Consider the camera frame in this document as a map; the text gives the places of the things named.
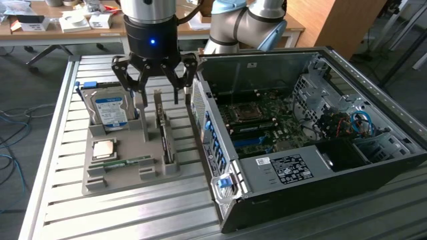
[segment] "blue cable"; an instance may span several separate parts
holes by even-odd
[[[7,208],[4,208],[3,210],[0,210],[0,214],[3,214],[10,208],[12,208],[26,197],[26,181],[24,181],[24,175],[23,175],[23,171],[22,171],[22,166],[19,164],[19,162],[16,161],[16,159],[6,154],[0,154],[0,157],[6,157],[8,159],[11,159],[15,163],[15,166],[18,168],[18,172],[19,172],[19,176],[20,176],[20,182],[22,182],[22,196],[20,198],[12,202],[12,204],[10,204],[10,206]]]
[[[0,119],[3,119],[6,122],[11,123],[11,124],[22,124],[22,125],[26,125],[27,127],[27,132],[24,133],[24,135],[15,141],[12,142],[10,145],[4,145],[4,146],[0,146],[0,149],[4,149],[15,144],[18,144],[30,134],[31,132],[31,127],[30,125],[26,123],[26,122],[22,122],[22,121],[12,121],[12,120],[8,120],[7,118],[4,118],[3,116],[0,116]]]
[[[356,123],[355,123],[355,115],[356,114],[362,114],[363,116],[366,116],[366,120],[367,120],[367,124],[369,124],[369,129],[370,129],[370,132],[371,132],[371,135],[374,134],[374,124],[373,124],[373,121],[371,121],[371,117],[369,115],[369,113],[366,111],[355,111],[351,115],[350,115],[350,121],[351,121],[351,126],[352,126],[352,129],[358,132],[359,132],[359,129],[358,129],[358,126],[356,126]]]

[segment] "metal sheet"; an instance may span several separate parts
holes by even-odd
[[[111,56],[86,56],[82,63],[110,64]],[[390,240],[415,239],[426,233],[425,163],[398,176],[375,192],[235,233],[220,234],[218,215],[195,149],[194,133],[191,128],[186,127],[188,114],[183,103],[175,106],[174,102],[170,102],[167,113],[174,119],[174,127],[178,128],[172,130],[178,154],[180,158],[187,158],[190,163],[184,166],[198,164],[199,170],[178,181],[103,195],[83,196],[80,176],[86,142],[68,143],[78,139],[78,132],[83,133],[86,130],[82,127],[88,124],[90,117],[87,110],[68,111],[70,102],[80,101],[72,90],[72,72],[78,67],[79,61],[71,61],[64,78],[66,89],[62,90],[64,98],[60,97],[60,104],[56,104],[48,135],[51,144],[47,142],[43,152],[44,159],[40,163],[20,239]],[[155,81],[152,86],[151,89],[163,88],[172,93],[171,86],[156,86]],[[47,179],[39,177],[44,175],[43,171],[47,172]]]

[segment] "blue cable on floor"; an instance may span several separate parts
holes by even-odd
[[[10,145],[4,145],[4,146],[0,146],[0,149],[4,149],[15,144],[18,144],[30,134],[31,132],[31,126],[26,123],[26,122],[22,122],[22,121],[12,121],[7,118],[4,118],[3,116],[0,116],[0,119],[3,119],[6,122],[11,123],[11,124],[22,124],[22,125],[26,125],[26,128],[27,128],[27,132],[24,133],[24,135],[15,141],[12,142]]]
[[[22,166],[20,166],[19,162],[16,161],[16,159],[12,156],[6,155],[6,154],[0,154],[0,157],[8,158],[14,161],[14,164],[18,168],[20,182],[22,182],[22,197],[15,202],[12,202],[7,208],[0,210],[0,214],[3,214],[10,208],[12,208],[24,199],[24,197],[26,197],[26,181],[24,181]]]

